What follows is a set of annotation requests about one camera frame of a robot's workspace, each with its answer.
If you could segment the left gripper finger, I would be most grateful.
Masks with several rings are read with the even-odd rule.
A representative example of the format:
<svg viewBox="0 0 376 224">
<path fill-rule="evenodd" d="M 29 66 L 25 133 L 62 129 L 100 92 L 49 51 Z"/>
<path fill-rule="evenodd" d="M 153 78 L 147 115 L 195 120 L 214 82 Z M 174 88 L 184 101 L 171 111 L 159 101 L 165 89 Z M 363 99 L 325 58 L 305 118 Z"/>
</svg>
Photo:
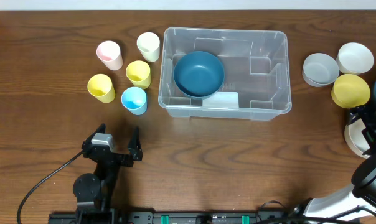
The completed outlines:
<svg viewBox="0 0 376 224">
<path fill-rule="evenodd" d="M 105 130 L 106 130 L 106 125 L 105 125 L 105 123 L 102 123 L 101 125 L 99 125 L 99 127 L 91 135 L 89 135 L 88 138 L 86 138 L 86 140 L 84 140 L 82 146 L 86 146 L 87 144 L 90 144 L 91 140 L 95 136 L 95 134 L 97 134 L 97 133 L 104 134 Z"/>
<path fill-rule="evenodd" d="M 128 144 L 128 150 L 134 161 L 142 161 L 143 150 L 139 139 L 139 128 L 136 127 Z"/>
</svg>

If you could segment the yellow small bowl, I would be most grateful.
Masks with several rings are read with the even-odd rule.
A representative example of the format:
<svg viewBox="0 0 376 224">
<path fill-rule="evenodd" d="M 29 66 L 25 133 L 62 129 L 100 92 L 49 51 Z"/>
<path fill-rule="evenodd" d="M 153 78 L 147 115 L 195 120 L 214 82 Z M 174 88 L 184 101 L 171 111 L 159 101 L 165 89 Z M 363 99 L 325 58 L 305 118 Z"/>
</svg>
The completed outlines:
<svg viewBox="0 0 376 224">
<path fill-rule="evenodd" d="M 350 109 L 369 101 L 370 87 L 360 76 L 343 74 L 334 82 L 331 96 L 335 104 Z"/>
</svg>

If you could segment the white small bowl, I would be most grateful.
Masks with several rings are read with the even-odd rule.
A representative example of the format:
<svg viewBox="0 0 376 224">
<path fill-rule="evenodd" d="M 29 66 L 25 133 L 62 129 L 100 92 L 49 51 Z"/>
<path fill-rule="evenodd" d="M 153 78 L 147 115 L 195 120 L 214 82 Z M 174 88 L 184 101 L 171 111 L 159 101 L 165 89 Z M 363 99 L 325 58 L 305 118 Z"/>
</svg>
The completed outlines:
<svg viewBox="0 0 376 224">
<path fill-rule="evenodd" d="M 336 62 L 343 74 L 360 75 L 373 67 L 374 56 L 366 46 L 349 42 L 339 49 Z"/>
</svg>

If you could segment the grey small bowl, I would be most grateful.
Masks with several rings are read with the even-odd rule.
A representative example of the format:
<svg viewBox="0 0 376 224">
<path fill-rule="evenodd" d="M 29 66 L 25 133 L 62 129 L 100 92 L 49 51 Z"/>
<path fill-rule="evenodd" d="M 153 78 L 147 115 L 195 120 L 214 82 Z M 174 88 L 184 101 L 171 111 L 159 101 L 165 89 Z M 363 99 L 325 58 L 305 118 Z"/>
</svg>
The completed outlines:
<svg viewBox="0 0 376 224">
<path fill-rule="evenodd" d="M 339 73 L 337 62 L 327 54 L 311 54 L 303 63 L 303 79 L 313 87 L 323 87 L 334 83 Z"/>
</svg>

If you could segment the large dark blue bowl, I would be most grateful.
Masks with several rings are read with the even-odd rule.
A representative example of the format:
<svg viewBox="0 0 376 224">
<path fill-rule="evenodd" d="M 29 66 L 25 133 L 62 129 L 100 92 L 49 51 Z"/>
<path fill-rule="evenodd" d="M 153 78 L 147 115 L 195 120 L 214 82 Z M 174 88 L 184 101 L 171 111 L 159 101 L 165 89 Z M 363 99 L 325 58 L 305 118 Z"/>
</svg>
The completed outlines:
<svg viewBox="0 0 376 224">
<path fill-rule="evenodd" d="M 174 82 L 190 98 L 204 99 L 216 93 L 225 81 L 223 63 L 213 54 L 196 51 L 183 56 L 174 67 Z"/>
</svg>

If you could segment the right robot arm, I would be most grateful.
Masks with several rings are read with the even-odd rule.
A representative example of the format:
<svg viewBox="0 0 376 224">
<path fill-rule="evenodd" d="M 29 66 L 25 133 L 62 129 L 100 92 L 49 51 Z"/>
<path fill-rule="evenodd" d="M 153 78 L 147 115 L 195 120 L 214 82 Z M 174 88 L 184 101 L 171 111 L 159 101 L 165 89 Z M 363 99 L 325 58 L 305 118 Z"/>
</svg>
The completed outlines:
<svg viewBox="0 0 376 224">
<path fill-rule="evenodd" d="M 376 217 L 376 107 L 363 105 L 350 109 L 344 139 L 355 154 L 364 158 L 351 183 L 331 195 L 296 207 L 300 215 L 316 217 L 318 223 Z"/>
</svg>

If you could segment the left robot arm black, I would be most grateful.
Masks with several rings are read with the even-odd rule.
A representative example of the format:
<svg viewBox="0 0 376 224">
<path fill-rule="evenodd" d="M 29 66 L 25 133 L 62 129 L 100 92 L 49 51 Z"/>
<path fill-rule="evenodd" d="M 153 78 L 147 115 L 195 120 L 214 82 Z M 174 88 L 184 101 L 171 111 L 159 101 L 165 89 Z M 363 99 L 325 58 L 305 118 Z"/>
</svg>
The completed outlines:
<svg viewBox="0 0 376 224">
<path fill-rule="evenodd" d="M 120 168 L 132 167 L 135 161 L 143 158 L 139 128 L 134 130 L 129 141 L 129 154 L 114 151 L 113 136 L 105 133 L 105 129 L 101 124 L 82 144 L 83 157 L 94 161 L 96 168 L 93 173 L 78 177 L 73 184 L 79 210 L 109 209 Z"/>
</svg>

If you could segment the yellow cup near container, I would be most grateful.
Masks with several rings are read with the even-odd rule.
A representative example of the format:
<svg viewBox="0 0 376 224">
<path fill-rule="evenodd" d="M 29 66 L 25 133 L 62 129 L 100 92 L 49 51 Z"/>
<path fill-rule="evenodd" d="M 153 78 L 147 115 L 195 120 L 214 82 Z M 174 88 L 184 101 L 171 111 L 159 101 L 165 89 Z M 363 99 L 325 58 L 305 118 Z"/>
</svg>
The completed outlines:
<svg viewBox="0 0 376 224">
<path fill-rule="evenodd" d="M 126 67 L 126 76 L 134 86 L 141 89 L 147 89 L 151 84 L 150 66 L 142 60 L 131 62 Z"/>
</svg>

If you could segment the white label on container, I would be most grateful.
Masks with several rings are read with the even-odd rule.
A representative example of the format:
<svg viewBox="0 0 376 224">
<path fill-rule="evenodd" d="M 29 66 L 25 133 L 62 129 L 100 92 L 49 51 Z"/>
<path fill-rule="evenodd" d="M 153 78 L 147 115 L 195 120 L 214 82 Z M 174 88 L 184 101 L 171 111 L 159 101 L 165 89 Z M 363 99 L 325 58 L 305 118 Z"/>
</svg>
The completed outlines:
<svg viewBox="0 0 376 224">
<path fill-rule="evenodd" d="M 211 97 L 202 100 L 202 106 L 207 108 L 239 108 L 237 92 L 216 92 Z"/>
</svg>

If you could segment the clear plastic storage container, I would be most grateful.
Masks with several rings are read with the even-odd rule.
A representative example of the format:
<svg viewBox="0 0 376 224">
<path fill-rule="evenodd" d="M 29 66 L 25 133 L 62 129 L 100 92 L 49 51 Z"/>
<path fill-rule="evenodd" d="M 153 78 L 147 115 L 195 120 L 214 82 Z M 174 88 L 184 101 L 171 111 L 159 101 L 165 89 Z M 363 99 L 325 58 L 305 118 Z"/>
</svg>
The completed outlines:
<svg viewBox="0 0 376 224">
<path fill-rule="evenodd" d="M 239 108 L 207 108 L 203 99 L 178 89 L 173 71 L 186 54 L 216 56 L 225 69 L 217 92 L 237 92 Z M 270 121 L 292 108 L 288 37 L 277 30 L 170 27 L 164 32 L 159 105 L 172 117 L 238 118 Z"/>
</svg>

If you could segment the yellow cup far left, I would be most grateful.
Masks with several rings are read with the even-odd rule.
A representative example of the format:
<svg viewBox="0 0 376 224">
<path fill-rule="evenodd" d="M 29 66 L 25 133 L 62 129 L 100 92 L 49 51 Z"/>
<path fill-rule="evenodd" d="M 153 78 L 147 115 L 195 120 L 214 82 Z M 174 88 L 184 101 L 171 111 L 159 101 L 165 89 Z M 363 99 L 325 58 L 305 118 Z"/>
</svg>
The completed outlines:
<svg viewBox="0 0 376 224">
<path fill-rule="evenodd" d="M 111 78 L 105 74 L 92 76 L 87 83 L 87 90 L 102 103 L 110 103 L 116 96 Z"/>
</svg>

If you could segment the light blue plastic cup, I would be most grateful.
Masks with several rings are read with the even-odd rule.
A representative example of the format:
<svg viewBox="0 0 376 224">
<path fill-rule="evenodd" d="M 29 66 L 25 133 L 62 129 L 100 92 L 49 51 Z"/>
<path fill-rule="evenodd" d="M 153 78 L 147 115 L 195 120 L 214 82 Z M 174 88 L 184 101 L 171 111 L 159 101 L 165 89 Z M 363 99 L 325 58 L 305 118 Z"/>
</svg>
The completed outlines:
<svg viewBox="0 0 376 224">
<path fill-rule="evenodd" d="M 148 107 L 146 92 L 139 87 L 127 88 L 121 96 L 122 105 L 134 115 L 142 115 Z"/>
</svg>

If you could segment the pink plastic cup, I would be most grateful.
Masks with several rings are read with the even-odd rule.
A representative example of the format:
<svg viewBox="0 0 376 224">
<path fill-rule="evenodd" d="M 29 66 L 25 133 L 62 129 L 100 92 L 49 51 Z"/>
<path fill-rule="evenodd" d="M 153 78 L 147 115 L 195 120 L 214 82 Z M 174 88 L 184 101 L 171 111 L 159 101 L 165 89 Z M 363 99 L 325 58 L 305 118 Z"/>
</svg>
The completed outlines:
<svg viewBox="0 0 376 224">
<path fill-rule="evenodd" d="M 119 70 L 123 66 L 120 46 L 111 40 L 100 43 L 96 49 L 97 57 L 110 70 Z"/>
</svg>

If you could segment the cream plastic cup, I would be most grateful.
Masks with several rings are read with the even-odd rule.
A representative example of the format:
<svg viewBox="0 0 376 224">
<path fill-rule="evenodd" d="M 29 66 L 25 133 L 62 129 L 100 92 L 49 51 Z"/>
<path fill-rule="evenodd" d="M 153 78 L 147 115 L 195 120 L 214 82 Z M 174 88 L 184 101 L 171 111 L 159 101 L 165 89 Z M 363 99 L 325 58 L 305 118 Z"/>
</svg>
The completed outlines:
<svg viewBox="0 0 376 224">
<path fill-rule="evenodd" d="M 156 62 L 160 56 L 160 38 L 153 32 L 142 33 L 136 45 L 144 59 L 148 62 Z"/>
</svg>

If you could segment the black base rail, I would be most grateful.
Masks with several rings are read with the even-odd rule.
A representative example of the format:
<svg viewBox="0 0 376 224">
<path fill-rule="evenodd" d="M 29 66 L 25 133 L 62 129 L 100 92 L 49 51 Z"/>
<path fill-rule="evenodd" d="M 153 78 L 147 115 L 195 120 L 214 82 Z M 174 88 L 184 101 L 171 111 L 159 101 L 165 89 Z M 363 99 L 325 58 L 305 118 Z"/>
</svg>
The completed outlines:
<svg viewBox="0 0 376 224">
<path fill-rule="evenodd" d="M 286 211 L 276 208 L 258 210 L 253 213 L 153 213 L 150 211 L 124 213 L 119 210 L 79 211 L 73 213 L 54 212 L 48 224 L 247 224 L 273 218 L 284 218 Z"/>
</svg>

